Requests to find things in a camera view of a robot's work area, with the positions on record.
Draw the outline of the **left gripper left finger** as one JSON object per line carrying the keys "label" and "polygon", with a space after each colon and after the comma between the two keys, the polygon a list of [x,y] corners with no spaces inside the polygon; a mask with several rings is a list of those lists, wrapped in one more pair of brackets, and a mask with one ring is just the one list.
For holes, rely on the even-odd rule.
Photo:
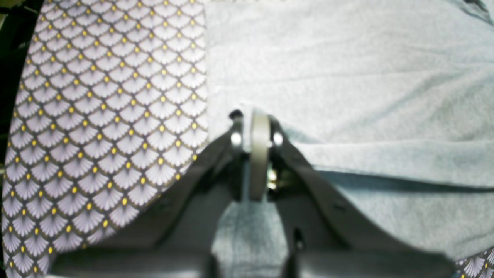
{"label": "left gripper left finger", "polygon": [[219,278],[211,248],[225,209],[242,195],[243,116],[128,226],[59,255],[52,278]]}

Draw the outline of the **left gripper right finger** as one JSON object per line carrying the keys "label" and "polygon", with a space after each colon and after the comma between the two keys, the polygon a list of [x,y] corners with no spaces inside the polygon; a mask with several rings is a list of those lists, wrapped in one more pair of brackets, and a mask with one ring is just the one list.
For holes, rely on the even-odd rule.
{"label": "left gripper right finger", "polygon": [[275,204],[289,248],[283,278],[450,278],[455,263],[385,232],[316,171],[271,115],[251,125],[251,199]]}

